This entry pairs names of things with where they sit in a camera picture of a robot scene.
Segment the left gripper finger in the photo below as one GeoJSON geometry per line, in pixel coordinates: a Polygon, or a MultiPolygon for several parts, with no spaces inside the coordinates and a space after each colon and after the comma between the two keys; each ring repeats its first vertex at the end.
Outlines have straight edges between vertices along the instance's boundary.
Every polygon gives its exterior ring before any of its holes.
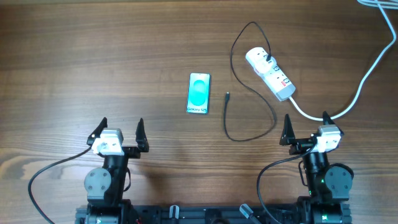
{"type": "Polygon", "coordinates": [[[100,137],[101,132],[104,128],[108,127],[108,120],[104,117],[94,131],[88,136],[86,144],[92,146],[94,141],[100,137]]]}
{"type": "Polygon", "coordinates": [[[139,149],[148,149],[149,143],[144,128],[144,120],[141,118],[136,128],[136,142],[139,149]]]}

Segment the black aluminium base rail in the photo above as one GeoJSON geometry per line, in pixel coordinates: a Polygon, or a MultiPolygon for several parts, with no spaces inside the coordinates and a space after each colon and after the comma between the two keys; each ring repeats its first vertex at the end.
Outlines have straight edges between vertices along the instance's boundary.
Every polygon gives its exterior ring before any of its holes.
{"type": "Polygon", "coordinates": [[[130,220],[112,212],[93,212],[78,208],[75,223],[336,223],[353,222],[348,204],[297,205],[271,204],[267,206],[273,218],[262,207],[179,207],[136,206],[130,220]]]}

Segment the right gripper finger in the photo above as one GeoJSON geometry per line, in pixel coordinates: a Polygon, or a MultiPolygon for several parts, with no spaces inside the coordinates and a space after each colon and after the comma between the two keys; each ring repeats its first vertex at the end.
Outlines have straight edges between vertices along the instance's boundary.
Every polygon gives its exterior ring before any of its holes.
{"type": "Polygon", "coordinates": [[[322,119],[323,119],[324,125],[335,125],[339,129],[340,135],[341,136],[344,135],[344,132],[335,124],[335,122],[331,119],[331,117],[329,116],[329,114],[326,111],[323,112],[322,119]]]}
{"type": "Polygon", "coordinates": [[[281,146],[293,145],[295,144],[295,133],[292,127],[289,114],[285,115],[284,118],[284,128],[280,137],[279,144],[281,146]]]}

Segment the white power strip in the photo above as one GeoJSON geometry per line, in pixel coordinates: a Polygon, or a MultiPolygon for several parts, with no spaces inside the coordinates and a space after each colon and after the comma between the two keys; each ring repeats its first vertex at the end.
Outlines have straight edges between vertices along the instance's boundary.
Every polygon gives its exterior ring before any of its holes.
{"type": "MultiPolygon", "coordinates": [[[[254,62],[263,57],[265,57],[267,61],[272,58],[262,47],[255,47],[246,53],[246,60],[248,61],[250,66],[252,66],[253,70],[254,62]]],[[[294,84],[277,65],[277,62],[276,66],[274,66],[268,73],[256,74],[261,77],[263,82],[268,86],[268,88],[279,101],[285,101],[289,99],[296,90],[294,84]]]]}

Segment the white charger adapter plug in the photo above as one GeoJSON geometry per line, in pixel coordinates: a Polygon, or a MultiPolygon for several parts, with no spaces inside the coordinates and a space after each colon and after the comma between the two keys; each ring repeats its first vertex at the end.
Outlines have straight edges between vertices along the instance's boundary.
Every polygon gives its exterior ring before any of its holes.
{"type": "Polygon", "coordinates": [[[274,66],[276,66],[276,62],[273,57],[268,61],[263,57],[254,62],[254,71],[258,74],[266,74],[271,71],[274,66]]]}

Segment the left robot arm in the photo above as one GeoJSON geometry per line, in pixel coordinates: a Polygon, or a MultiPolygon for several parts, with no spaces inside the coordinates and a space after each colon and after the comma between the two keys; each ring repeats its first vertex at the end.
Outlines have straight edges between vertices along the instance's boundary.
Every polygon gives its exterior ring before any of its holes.
{"type": "Polygon", "coordinates": [[[130,188],[126,177],[131,176],[129,159],[139,159],[141,153],[149,151],[149,143],[140,119],[136,128],[136,146],[123,146],[121,129],[109,128],[103,118],[97,128],[88,136],[87,145],[94,154],[104,159],[103,166],[86,175],[84,187],[87,191],[86,209],[76,211],[75,223],[140,223],[141,218],[131,201],[123,199],[123,193],[130,188]]]}

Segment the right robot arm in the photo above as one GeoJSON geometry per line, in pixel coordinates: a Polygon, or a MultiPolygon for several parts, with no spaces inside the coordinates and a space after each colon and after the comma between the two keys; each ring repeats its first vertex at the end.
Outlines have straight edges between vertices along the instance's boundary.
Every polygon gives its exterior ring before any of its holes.
{"type": "Polygon", "coordinates": [[[289,146],[291,156],[302,160],[299,167],[302,183],[308,187],[308,197],[299,197],[296,202],[299,223],[352,222],[351,210],[346,203],[353,185],[354,172],[341,163],[330,164],[327,154],[338,148],[344,132],[323,112],[323,124],[309,138],[296,138],[288,114],[279,144],[289,146]]]}

